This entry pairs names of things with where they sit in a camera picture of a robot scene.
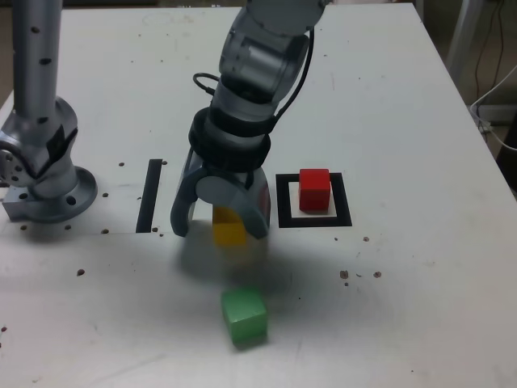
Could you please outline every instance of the block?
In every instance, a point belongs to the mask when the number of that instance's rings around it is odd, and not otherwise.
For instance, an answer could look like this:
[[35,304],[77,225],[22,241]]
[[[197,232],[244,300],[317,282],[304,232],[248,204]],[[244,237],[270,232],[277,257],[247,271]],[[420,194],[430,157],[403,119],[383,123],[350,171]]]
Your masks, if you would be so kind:
[[246,228],[232,209],[213,207],[212,232],[214,243],[219,247],[246,245]]
[[221,305],[234,344],[266,336],[267,310],[259,291],[228,291],[222,294]]
[[300,170],[300,210],[327,212],[330,203],[330,173],[328,170]]

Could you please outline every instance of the white cable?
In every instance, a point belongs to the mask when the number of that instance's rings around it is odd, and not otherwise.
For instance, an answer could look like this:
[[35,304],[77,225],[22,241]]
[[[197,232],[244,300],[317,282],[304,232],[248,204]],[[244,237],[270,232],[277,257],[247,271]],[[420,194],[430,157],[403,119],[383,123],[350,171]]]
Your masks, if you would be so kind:
[[476,107],[476,105],[478,105],[478,104],[479,104],[479,102],[480,102],[480,101],[482,101],[482,100],[483,100],[485,97],[487,97],[490,93],[492,93],[492,92],[493,92],[493,91],[495,91],[498,87],[500,87],[500,86],[501,86],[501,85],[502,85],[502,84],[503,84],[503,83],[508,79],[508,77],[510,77],[510,76],[511,76],[511,74],[512,74],[515,70],[517,70],[517,65],[516,65],[516,66],[515,66],[511,71],[510,71],[510,73],[508,73],[508,74],[506,75],[506,77],[505,77],[505,78],[503,78],[503,79],[501,80],[501,82],[500,82],[500,83],[498,83],[498,84],[497,84],[496,86],[494,86],[492,89],[490,89],[489,91],[487,91],[487,92],[486,92],[486,93],[485,93],[485,94],[484,94],[484,95],[483,95],[483,96],[482,96],[478,101],[476,101],[475,103],[473,103],[473,104],[470,106],[470,113],[472,113],[472,115],[473,115],[474,117],[476,117],[476,119],[478,119],[478,120],[479,120],[479,122],[481,123],[481,126],[483,127],[483,129],[484,129],[484,130],[488,130],[490,133],[492,133],[492,135],[494,135],[494,137],[495,137],[495,140],[497,140],[497,141],[501,144],[501,146],[505,147],[505,148],[506,148],[506,149],[508,149],[508,150],[512,150],[512,151],[517,151],[517,148],[510,147],[509,145],[505,144],[505,142],[504,142],[503,140],[501,140],[501,139],[499,138],[499,136],[498,136],[498,135],[496,135],[496,134],[495,134],[494,130],[493,130],[493,129],[491,128],[491,126],[490,126],[490,123],[489,123],[488,121],[482,120],[482,119],[481,119],[481,117],[479,117],[476,113],[474,113],[474,110],[473,110],[473,109],[474,109],[474,107]]

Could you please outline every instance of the red cube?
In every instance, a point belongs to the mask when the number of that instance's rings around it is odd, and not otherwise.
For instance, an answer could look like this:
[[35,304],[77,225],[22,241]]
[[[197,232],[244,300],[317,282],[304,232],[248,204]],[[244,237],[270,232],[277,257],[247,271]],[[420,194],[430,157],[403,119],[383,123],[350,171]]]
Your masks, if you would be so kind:
[[330,202],[330,173],[325,169],[300,170],[300,210],[327,212]]

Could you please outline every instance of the green cube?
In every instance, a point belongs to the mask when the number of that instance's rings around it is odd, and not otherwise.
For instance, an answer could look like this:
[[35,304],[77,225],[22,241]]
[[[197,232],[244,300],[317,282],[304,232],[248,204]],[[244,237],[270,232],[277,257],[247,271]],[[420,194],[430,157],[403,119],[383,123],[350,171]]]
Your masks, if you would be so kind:
[[234,344],[267,334],[267,311],[255,289],[236,289],[221,296],[229,334]]

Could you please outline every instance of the black square outline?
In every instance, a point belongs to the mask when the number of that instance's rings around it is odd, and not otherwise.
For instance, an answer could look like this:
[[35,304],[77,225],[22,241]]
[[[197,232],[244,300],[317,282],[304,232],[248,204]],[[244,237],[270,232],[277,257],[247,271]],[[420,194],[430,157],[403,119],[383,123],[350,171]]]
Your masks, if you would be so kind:
[[348,208],[345,184],[340,172],[330,173],[330,185],[336,205],[336,217],[296,217],[291,215],[291,199],[289,184],[300,182],[299,174],[276,175],[276,201],[279,228],[322,228],[336,226],[352,226],[350,209]]

